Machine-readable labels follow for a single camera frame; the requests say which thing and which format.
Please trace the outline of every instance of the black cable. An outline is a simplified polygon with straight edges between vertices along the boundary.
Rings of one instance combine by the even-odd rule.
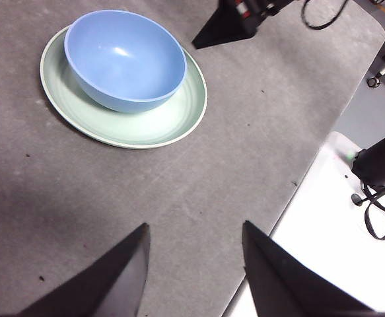
[[[371,220],[370,220],[370,214],[369,214],[369,210],[370,210],[370,206],[373,204],[375,205],[377,208],[383,210],[385,212],[385,207],[380,204],[378,202],[378,200],[385,195],[385,187],[382,188],[381,190],[379,190],[377,193],[375,194],[371,194],[368,186],[366,184],[364,184],[364,187],[363,187],[363,192],[364,194],[367,196],[366,199],[364,199],[363,201],[366,201],[366,200],[369,200],[370,203],[369,205],[367,206],[367,208],[365,209],[365,214],[364,214],[364,220],[365,220],[365,226],[368,230],[368,232],[371,234],[371,236],[377,240],[385,240],[385,235],[382,236],[382,237],[379,237],[377,236],[377,234],[375,233],[373,227],[372,227],[372,224],[371,224]]]
[[[335,22],[337,20],[337,18],[339,18],[340,14],[342,13],[343,9],[345,8],[346,4],[348,3],[349,0],[344,0],[344,2],[342,3],[342,6],[340,7],[339,11],[337,12],[337,14],[327,23],[324,23],[322,25],[312,25],[310,24],[307,20],[306,20],[306,17],[305,17],[305,10],[306,10],[306,6],[307,4],[310,2],[310,0],[305,0],[304,2],[304,5],[302,6],[302,10],[300,12],[300,17],[303,21],[303,23],[309,27],[310,29],[312,30],[323,30],[324,28],[327,28],[328,26],[332,25],[333,22]]]

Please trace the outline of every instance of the plate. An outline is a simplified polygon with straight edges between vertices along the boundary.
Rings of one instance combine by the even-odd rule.
[[[77,84],[64,52],[67,26],[47,44],[40,76],[48,99],[60,115],[84,134],[116,147],[151,149],[181,140],[200,123],[207,106],[201,70],[184,49],[188,73],[178,91],[163,105],[138,114],[105,108]]]

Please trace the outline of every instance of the white surface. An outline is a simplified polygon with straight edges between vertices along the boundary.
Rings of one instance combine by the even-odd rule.
[[[368,203],[357,207],[351,201],[353,193],[364,197],[348,159],[359,149],[342,134],[330,134],[272,239],[324,279],[385,312],[385,241],[375,240],[365,228]],[[385,206],[385,196],[380,202]],[[371,207],[370,215],[374,229],[384,234],[384,214]],[[257,316],[245,283],[230,317]]]

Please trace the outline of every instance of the gray table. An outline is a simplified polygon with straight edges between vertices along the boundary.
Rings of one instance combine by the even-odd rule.
[[[242,222],[273,227],[385,39],[354,2],[321,32],[301,23],[301,5],[251,40],[196,51],[190,42],[216,0],[0,0],[0,314],[28,306],[143,221],[152,242],[139,316],[223,313],[244,275]],[[84,13],[120,7],[167,27],[207,80],[203,121],[168,147],[89,139],[41,88],[46,42]]]

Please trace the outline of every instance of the blue bowl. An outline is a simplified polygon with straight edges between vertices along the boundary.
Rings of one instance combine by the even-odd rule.
[[[65,37],[65,53],[81,88],[115,111],[160,106],[186,76],[186,58],[161,25],[135,13],[102,10],[78,18]]]

